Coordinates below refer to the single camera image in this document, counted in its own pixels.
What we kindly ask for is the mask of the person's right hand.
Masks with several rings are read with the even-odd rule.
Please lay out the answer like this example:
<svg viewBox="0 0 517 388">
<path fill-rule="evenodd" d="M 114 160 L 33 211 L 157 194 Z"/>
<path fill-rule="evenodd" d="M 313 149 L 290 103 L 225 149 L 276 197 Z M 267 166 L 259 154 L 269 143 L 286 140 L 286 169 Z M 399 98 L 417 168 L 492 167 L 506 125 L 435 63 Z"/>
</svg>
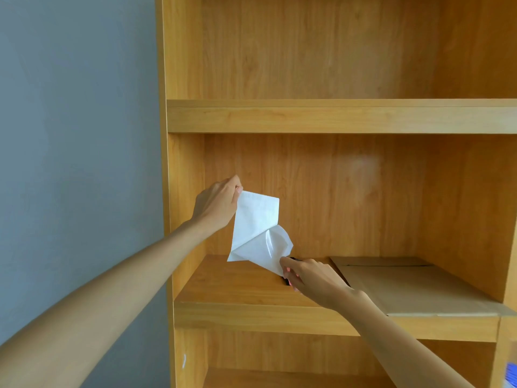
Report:
<svg viewBox="0 0 517 388">
<path fill-rule="evenodd" d="M 369 301 L 364 292 L 347 285 L 328 264 L 313 259 L 294 261 L 282 257 L 280 265 L 283 277 L 288 278 L 294 289 L 321 307 L 347 313 Z"/>
</svg>

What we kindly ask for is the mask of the person's left hand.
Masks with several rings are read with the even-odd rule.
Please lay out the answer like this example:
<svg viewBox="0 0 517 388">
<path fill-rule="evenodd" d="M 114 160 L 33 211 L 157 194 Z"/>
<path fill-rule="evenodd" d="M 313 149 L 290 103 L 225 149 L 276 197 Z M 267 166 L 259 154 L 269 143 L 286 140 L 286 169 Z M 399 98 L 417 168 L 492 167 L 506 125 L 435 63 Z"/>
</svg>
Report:
<svg viewBox="0 0 517 388">
<path fill-rule="evenodd" d="M 236 186 L 242 186 L 238 175 L 215 182 L 197 196 L 191 220 L 204 239 L 226 227 L 235 216 L 232 197 Z"/>
</svg>

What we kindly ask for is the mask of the white paper sheet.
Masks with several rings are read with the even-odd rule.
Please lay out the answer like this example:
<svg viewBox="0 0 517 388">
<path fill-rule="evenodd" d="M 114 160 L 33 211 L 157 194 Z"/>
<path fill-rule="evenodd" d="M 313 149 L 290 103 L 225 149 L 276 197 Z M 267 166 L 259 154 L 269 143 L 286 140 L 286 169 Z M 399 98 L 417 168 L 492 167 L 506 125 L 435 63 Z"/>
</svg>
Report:
<svg viewBox="0 0 517 388">
<path fill-rule="evenodd" d="M 227 262 L 249 261 L 283 276 L 280 259 L 291 254 L 293 243 L 279 225 L 279 208 L 279 198 L 241 193 Z"/>
</svg>

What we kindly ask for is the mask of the small black object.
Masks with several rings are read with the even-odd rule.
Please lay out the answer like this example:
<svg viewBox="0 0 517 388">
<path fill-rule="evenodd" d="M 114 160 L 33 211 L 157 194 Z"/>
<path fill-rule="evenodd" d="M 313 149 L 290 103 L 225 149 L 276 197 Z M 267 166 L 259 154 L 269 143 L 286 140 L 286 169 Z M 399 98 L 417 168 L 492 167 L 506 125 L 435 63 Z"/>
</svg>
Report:
<svg viewBox="0 0 517 388">
<path fill-rule="evenodd" d="M 301 259 L 295 258 L 295 257 L 289 257 L 289 258 L 294 261 L 302 261 Z M 283 280 L 287 286 L 293 287 L 292 283 L 288 280 L 288 278 L 283 278 Z"/>
</svg>

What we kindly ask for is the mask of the person's right forearm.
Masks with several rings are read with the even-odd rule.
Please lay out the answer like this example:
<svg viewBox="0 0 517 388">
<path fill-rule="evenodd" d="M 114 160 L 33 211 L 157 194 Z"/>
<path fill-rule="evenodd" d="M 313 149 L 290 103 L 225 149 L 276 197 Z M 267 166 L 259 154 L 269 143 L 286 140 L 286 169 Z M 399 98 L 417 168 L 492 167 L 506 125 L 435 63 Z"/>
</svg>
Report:
<svg viewBox="0 0 517 388">
<path fill-rule="evenodd" d="M 394 323 L 363 292 L 340 292 L 333 307 L 369 345 L 397 388 L 474 388 Z"/>
</svg>

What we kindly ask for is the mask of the person's left forearm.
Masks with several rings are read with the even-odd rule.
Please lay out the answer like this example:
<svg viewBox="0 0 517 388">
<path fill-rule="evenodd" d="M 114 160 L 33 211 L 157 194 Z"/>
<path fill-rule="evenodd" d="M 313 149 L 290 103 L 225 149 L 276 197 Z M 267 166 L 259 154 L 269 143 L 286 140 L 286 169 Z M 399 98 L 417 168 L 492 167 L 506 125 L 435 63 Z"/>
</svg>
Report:
<svg viewBox="0 0 517 388">
<path fill-rule="evenodd" d="M 216 232 L 186 221 L 76 289 L 0 346 L 0 388 L 80 388 L 176 267 Z"/>
</svg>

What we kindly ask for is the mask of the wooden bookshelf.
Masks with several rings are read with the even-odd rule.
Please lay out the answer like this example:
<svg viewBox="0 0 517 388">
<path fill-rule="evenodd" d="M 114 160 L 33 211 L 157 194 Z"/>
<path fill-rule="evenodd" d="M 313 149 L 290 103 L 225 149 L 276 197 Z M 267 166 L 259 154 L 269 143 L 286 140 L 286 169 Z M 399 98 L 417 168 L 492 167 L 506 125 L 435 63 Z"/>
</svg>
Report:
<svg viewBox="0 0 517 388">
<path fill-rule="evenodd" d="M 419 258 L 517 312 L 517 0 L 155 0 L 165 234 L 239 175 L 295 258 Z M 391 317 L 502 388 L 515 317 Z"/>
</svg>

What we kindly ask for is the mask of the brown cardboard sheet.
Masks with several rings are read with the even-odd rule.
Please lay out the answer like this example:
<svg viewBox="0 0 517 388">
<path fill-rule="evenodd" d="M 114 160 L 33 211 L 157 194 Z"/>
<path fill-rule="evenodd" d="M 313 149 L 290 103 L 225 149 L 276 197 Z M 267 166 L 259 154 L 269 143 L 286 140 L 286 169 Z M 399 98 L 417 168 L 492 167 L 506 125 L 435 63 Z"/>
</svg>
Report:
<svg viewBox="0 0 517 388">
<path fill-rule="evenodd" d="M 419 258 L 331 256 L 346 282 L 391 317 L 515 317 L 517 312 Z"/>
</svg>

